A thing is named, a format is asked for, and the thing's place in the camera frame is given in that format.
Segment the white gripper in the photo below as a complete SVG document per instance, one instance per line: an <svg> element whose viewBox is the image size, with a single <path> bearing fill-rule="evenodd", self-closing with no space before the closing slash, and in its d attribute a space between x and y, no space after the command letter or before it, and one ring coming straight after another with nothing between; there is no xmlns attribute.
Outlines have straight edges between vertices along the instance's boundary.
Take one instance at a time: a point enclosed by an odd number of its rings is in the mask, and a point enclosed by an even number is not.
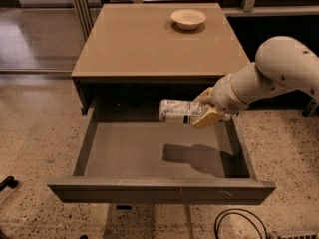
<svg viewBox="0 0 319 239"><path fill-rule="evenodd" d="M224 113L236 114L248 107L235 93L232 87L232 74L219 79L213 87L205 89L195 102L212 103L206 107L191 124L195 128L205 128L223 120Z"/></svg>

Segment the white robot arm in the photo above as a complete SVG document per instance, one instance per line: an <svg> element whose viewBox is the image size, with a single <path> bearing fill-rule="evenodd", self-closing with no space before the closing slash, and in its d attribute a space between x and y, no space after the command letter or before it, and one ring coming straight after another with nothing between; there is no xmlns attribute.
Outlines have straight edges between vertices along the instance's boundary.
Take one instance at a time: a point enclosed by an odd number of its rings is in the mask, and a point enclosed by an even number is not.
<svg viewBox="0 0 319 239"><path fill-rule="evenodd" d="M213 125L257 100L295 90L319 100L319 57L291 37L270 38L260 45L253 63L220 78L195 98L207 107L192 126Z"/></svg>

